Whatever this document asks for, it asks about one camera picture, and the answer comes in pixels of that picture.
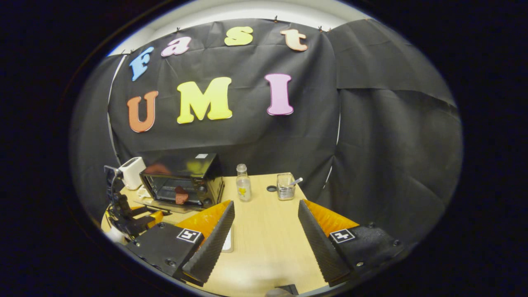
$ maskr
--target white wall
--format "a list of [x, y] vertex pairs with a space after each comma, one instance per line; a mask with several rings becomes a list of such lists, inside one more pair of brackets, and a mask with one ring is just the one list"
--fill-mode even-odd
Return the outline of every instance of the white wall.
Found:
[[328, 31], [347, 22], [370, 18], [336, 0], [196, 0], [180, 6], [131, 35], [110, 55], [129, 52], [181, 29], [235, 18], [267, 18], [294, 22]]

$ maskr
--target foam letter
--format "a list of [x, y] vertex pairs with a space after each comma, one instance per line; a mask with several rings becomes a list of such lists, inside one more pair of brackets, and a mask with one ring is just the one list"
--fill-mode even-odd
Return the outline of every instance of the foam letter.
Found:
[[162, 51], [162, 56], [168, 57], [172, 54], [182, 54], [186, 52], [189, 49], [189, 42], [191, 42], [190, 37], [180, 37], [169, 42], [169, 47]]
[[289, 115], [294, 112], [288, 101], [288, 82], [291, 76], [281, 73], [272, 73], [264, 77], [269, 82], [271, 90], [271, 106], [268, 114], [272, 116]]
[[228, 85], [230, 83], [229, 77], [217, 77], [211, 81], [203, 94], [193, 81], [179, 85], [176, 89], [181, 93], [181, 105], [180, 116], [176, 121], [179, 124], [192, 122], [194, 116], [191, 115], [191, 107], [198, 119], [203, 120], [209, 104], [211, 104], [211, 110], [207, 114], [209, 119], [223, 119], [233, 116], [233, 112], [228, 107]]
[[150, 55], [148, 53], [152, 52], [153, 50], [154, 47], [146, 49], [144, 52], [139, 54], [137, 58], [133, 59], [132, 62], [130, 62], [129, 66], [132, 67], [132, 73], [134, 74], [132, 76], [132, 81], [136, 81], [136, 79], [147, 70], [147, 66], [143, 66], [143, 64], [146, 64], [150, 61]]
[[244, 45], [253, 40], [253, 28], [251, 27], [233, 27], [226, 33], [227, 37], [224, 39], [226, 45]]
[[127, 102], [128, 106], [128, 122], [130, 128], [134, 132], [145, 132], [152, 128], [154, 125], [154, 119], [156, 118], [155, 100], [158, 96], [158, 91], [152, 91], [145, 94], [145, 100], [147, 101], [147, 118], [144, 122], [139, 121], [139, 102], [141, 97], [134, 97]]
[[280, 31], [280, 34], [286, 35], [286, 44], [296, 51], [305, 51], [308, 49], [308, 46], [300, 43], [300, 38], [306, 39], [306, 35], [300, 34], [299, 31], [295, 29], [283, 30]]

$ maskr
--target toaster oven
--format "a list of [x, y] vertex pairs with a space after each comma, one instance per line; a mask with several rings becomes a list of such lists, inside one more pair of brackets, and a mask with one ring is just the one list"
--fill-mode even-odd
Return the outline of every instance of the toaster oven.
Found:
[[[220, 160], [214, 153], [167, 155], [140, 177], [160, 207], [205, 209], [220, 202], [224, 189]], [[185, 199], [178, 200], [178, 195]]]

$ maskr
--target wooden table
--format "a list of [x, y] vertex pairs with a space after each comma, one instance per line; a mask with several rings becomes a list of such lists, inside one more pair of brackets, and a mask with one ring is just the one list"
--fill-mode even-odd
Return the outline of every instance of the wooden table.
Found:
[[[295, 284], [299, 294], [328, 285], [323, 279], [297, 217], [299, 201], [306, 199], [297, 186], [293, 200], [280, 201], [276, 192], [266, 187], [277, 183], [276, 174], [251, 175], [251, 201], [238, 198], [236, 177], [224, 177], [222, 201], [233, 200], [233, 251], [220, 253], [209, 280], [203, 287], [211, 293], [225, 296], [258, 296], [275, 287]], [[124, 188], [131, 207], [137, 203], [136, 191]], [[176, 224], [194, 214], [172, 213], [165, 222]], [[101, 227], [108, 231], [106, 218]]]

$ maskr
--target white toaster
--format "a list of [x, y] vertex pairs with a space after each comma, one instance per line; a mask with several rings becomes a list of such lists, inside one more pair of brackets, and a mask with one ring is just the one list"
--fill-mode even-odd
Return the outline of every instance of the white toaster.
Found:
[[146, 168], [142, 157], [135, 157], [128, 160], [125, 164], [119, 167], [123, 173], [123, 182], [125, 187], [129, 190], [136, 190], [143, 183], [139, 174]]

